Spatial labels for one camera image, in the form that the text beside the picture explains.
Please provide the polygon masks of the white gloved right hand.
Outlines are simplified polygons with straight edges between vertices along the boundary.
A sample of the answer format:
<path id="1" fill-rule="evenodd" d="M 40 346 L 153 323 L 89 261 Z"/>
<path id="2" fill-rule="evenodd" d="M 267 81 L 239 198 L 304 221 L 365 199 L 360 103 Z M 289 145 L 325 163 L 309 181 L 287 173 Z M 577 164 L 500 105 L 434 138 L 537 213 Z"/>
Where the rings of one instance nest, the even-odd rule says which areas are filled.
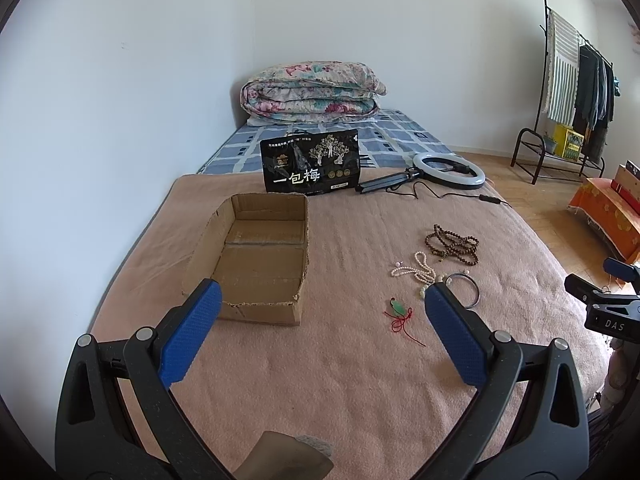
<path id="1" fill-rule="evenodd" d="M 600 408 L 609 410 L 623 400 L 631 382 L 637 378 L 639 346 L 620 338 L 610 341 L 612 354 L 608 361 L 603 388 L 600 392 Z"/>

